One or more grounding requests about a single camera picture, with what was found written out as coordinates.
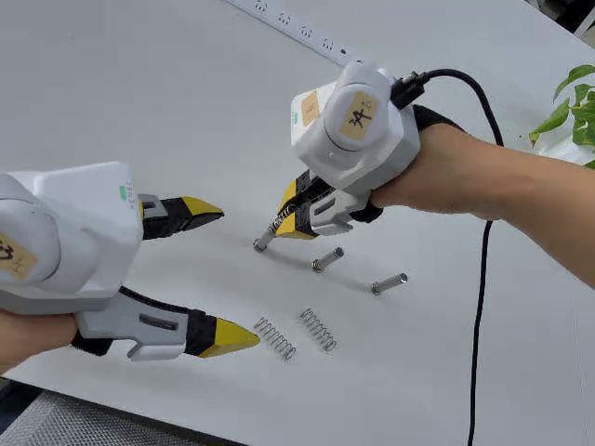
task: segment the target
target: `black wrist strap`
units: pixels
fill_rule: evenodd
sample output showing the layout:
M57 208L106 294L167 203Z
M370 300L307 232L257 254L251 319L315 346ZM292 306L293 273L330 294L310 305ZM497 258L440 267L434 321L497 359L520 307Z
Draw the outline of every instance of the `black wrist strap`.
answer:
M457 125L455 122L451 121L447 117L442 116L436 111L430 110L429 108L424 107L423 105L414 105L413 114L416 117L418 132L421 132L422 130L435 124L447 124L451 125L452 127L458 128L462 132L465 131L459 125ZM372 223L374 220L376 220L379 216L382 215L382 209L377 208L373 204L368 202L364 209L352 212L350 215L355 221L360 221L363 223Z

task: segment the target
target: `hand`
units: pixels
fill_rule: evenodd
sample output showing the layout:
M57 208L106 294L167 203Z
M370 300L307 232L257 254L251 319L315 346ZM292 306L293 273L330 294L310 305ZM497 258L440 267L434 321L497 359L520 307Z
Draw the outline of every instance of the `hand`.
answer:
M72 314L20 316L0 310L0 374L33 355L68 346L76 330Z
M493 188L496 175L508 168L513 151L444 124L425 129L420 142L420 153L407 170L372 192L373 205L500 218Z

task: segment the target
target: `handwritten label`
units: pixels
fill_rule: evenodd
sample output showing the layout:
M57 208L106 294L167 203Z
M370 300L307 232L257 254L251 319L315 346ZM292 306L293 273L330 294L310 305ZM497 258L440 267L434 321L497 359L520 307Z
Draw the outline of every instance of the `handwritten label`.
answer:
M0 269L6 270L20 281L27 279L31 269L37 263L37 257L0 232Z
M374 120L377 107L378 104L375 98L358 91L347 110L340 132L356 141L364 139L370 124Z
M318 93L313 90L304 100L301 101L301 119L304 127L310 125L318 116L320 110L318 108Z

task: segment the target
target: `steel pin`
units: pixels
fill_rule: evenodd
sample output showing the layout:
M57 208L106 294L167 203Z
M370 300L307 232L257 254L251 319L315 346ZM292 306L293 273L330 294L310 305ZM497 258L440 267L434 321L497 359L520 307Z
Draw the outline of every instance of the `steel pin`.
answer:
M267 249L267 246L269 245L271 240L274 238L275 238L275 233L270 228L267 228L267 230L264 232L264 234L262 234L260 237L258 237L257 239L254 240L254 242L252 243L252 246L254 246L254 249L256 249L259 253L261 253L265 249Z
M312 262L312 270L314 272L323 272L329 265L336 262L345 255L343 248L335 248L322 258L317 258Z
M396 276L392 276L385 281L382 282L374 282L370 286L370 290L372 291L373 295L381 295L385 291L389 290L390 288L394 288L395 286L403 285L407 283L409 278L405 273L397 274Z

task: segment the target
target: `metal spring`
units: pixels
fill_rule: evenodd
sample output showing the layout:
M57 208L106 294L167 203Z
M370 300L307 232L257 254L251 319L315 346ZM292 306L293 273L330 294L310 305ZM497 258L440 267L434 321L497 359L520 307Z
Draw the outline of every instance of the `metal spring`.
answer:
M254 325L260 337L270 344L284 360L288 361L296 354L296 348L283 336L279 330L272 326L268 319L262 317Z
M269 225L269 230L275 234L277 230L281 227L284 220L291 216L298 208L294 204L289 204L281 214L279 214Z
M304 325L308 327L310 333L312 333L314 339L318 341L324 351L331 351L337 346L337 341L333 338L331 332L326 329L318 316L312 311L312 308L306 308L304 312L299 315L299 318L304 322Z

